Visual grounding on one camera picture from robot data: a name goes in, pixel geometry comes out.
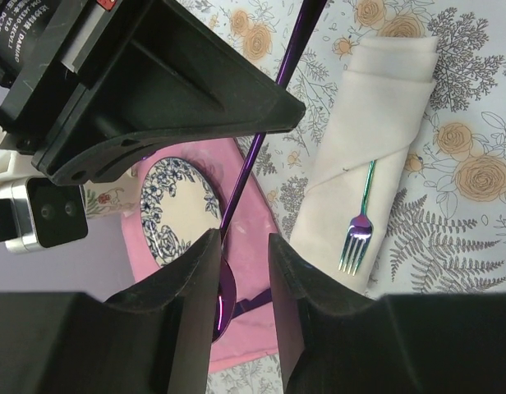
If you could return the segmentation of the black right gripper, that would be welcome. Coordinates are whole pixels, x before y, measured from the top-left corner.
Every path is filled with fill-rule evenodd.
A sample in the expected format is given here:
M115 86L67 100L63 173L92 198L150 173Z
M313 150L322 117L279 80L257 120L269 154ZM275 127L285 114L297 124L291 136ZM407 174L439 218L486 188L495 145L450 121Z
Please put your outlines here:
M111 182L162 148L216 139L218 131L139 131L94 142L54 137L79 87L104 72L123 36L123 1L0 1L0 149L33 155L55 185Z

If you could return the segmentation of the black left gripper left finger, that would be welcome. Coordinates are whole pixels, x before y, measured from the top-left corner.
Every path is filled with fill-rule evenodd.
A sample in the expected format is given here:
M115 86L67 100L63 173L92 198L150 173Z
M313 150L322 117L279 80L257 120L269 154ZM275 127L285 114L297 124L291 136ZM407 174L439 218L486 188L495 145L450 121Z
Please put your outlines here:
M209 230L106 301L0 293L0 393L204 392L220 258Z

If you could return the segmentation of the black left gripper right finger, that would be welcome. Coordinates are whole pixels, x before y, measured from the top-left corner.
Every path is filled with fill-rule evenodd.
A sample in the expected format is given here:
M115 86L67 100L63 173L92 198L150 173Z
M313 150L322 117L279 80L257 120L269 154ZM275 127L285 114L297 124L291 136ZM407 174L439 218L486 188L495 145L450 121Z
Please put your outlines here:
M371 300L269 238L286 393L506 393L506 293Z

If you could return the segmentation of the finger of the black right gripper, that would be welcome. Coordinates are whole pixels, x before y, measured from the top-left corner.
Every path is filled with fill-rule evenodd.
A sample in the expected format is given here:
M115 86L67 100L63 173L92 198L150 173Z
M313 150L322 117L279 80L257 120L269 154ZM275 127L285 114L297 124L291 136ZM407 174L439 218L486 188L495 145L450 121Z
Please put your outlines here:
M176 1L121 1L122 40L92 113L117 131L195 135L285 132L305 105Z

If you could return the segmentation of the iridescent blue fork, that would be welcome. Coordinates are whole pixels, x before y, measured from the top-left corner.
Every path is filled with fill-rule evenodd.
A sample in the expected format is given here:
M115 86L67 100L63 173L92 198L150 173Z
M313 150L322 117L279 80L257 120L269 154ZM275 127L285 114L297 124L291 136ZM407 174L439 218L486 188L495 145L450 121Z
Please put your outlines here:
M373 235L373 224L367 216L370 188L375 173L376 161L371 161L366 174L366 182L361 197L361 209L349 223L340 255L338 270L355 276L368 250Z

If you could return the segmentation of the white cloth napkin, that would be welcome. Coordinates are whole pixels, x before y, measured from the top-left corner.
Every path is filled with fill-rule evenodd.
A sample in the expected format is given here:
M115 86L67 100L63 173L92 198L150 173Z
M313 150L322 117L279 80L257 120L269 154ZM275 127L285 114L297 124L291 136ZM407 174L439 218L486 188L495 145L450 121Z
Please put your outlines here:
M435 87L437 44L435 36L370 37L356 46L292 230L290 245L305 261L359 294L367 288L408 150ZM373 233L351 275L339 264L371 168L367 215Z

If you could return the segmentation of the purple spoon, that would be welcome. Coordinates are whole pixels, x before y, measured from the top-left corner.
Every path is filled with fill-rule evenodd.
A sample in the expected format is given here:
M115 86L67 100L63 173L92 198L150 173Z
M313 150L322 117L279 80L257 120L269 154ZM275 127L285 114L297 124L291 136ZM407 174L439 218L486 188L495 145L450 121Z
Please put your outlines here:
M301 55L306 49L306 45L316 27L322 11L326 8L327 1L304 1L297 14L297 19L292 30L283 60L278 69L276 84L286 88L294 71L297 68ZM231 226L232 217L237 210L240 198L250 177L255 160L258 157L262 144L267 134L255 134L251 146L247 152L244 164L233 188L231 197L223 212L223 219L220 224L221 251L225 253L226 238ZM227 330L233 318L251 311L260 306L267 305L271 301L271 290L266 289L252 300L237 301L237 286L226 259L222 259L220 268L220 278L218 284L218 295L215 309L213 337L212 341L219 340Z

